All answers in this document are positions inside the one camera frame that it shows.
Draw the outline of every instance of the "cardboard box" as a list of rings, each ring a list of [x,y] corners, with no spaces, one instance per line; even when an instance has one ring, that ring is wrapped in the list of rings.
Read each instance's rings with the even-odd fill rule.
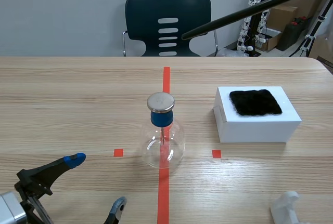
[[[321,2],[322,0],[291,0],[282,5],[298,7],[295,18],[303,16],[310,18],[316,14]]]
[[[230,100],[230,93],[261,89],[270,91],[281,107],[282,114],[239,115]],[[280,86],[218,87],[213,110],[220,142],[287,142],[302,121]]]
[[[295,6],[278,5],[271,8],[267,20],[267,28],[283,32],[286,25],[294,21],[298,8]]]
[[[314,41],[309,57],[317,59],[333,73],[333,51],[329,45],[330,41],[325,34],[318,36]]]
[[[256,49],[261,51],[273,50],[277,46],[277,43],[279,43],[282,32],[269,28],[264,28],[262,32],[266,38],[266,43],[257,42],[255,44]]]

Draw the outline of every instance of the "black pole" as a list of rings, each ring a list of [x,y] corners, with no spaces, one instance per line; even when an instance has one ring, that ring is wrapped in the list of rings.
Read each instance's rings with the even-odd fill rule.
[[[252,46],[253,51],[246,51],[250,57],[254,57],[255,55],[255,35],[257,34],[257,29],[259,26],[259,22],[261,21],[261,12],[252,16],[250,24],[249,24],[249,31],[248,31],[248,36],[249,38],[245,41],[244,45],[245,46]]]
[[[267,10],[271,7],[277,6],[277,5],[287,2],[287,1],[290,1],[290,0],[266,0],[264,2],[260,2],[252,7],[235,12],[231,15],[227,15],[225,17],[219,18],[219,19],[209,22],[205,25],[197,27],[191,31],[188,31],[187,33],[184,33],[182,35],[182,39],[186,40],[186,39],[197,37],[199,35],[203,35],[205,33],[208,33],[210,31],[216,30],[218,28],[224,27],[225,25],[229,25],[233,22],[244,19],[246,17],[255,15],[259,12],[262,12],[264,10]]]
[[[309,36],[305,37],[305,40],[302,41],[301,45],[299,47],[297,47],[297,49],[291,55],[289,55],[289,57],[294,56],[301,49],[301,47],[303,46],[303,44],[304,44],[305,48],[307,48],[309,46],[309,44],[310,44],[310,47],[306,51],[306,56],[307,57],[309,56],[309,54],[311,52],[311,49],[312,49],[312,46],[313,46],[313,43],[314,43],[314,41],[312,40],[311,37],[313,37],[316,34],[316,32],[318,31],[318,29],[321,26],[322,22],[325,20],[327,12],[329,11],[329,9],[330,9],[330,7],[332,5],[333,5],[333,0],[329,0],[327,2],[327,5],[325,5],[325,9],[322,12],[322,14],[318,16],[316,25],[314,26],[314,28],[309,33]]]

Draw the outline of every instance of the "chair backrest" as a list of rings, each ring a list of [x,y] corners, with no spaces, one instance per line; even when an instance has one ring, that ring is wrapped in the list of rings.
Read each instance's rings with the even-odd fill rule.
[[[127,0],[125,15],[129,38],[146,44],[144,56],[198,56],[189,49],[190,40],[183,41],[181,36],[210,22],[211,2],[210,0]],[[159,55],[161,52],[176,52],[176,54]]]

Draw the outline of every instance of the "glass flask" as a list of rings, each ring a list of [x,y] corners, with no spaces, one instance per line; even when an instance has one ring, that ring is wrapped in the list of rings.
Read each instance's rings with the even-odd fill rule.
[[[147,105],[151,113],[141,129],[142,157],[155,168],[176,167],[184,154],[185,134],[173,117],[175,100],[168,93],[155,93]]]

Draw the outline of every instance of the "wooden table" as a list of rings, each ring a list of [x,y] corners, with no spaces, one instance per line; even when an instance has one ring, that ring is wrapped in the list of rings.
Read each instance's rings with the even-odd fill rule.
[[[301,221],[332,223],[333,76],[311,58],[2,57],[0,192],[22,168],[84,152],[42,198],[55,223],[104,223],[122,195],[122,224],[156,223],[159,170],[142,162],[138,138],[164,66],[186,133],[170,224],[273,223],[269,206],[288,190],[301,195]],[[282,86],[303,122],[286,145],[221,144],[212,107],[223,85]]]

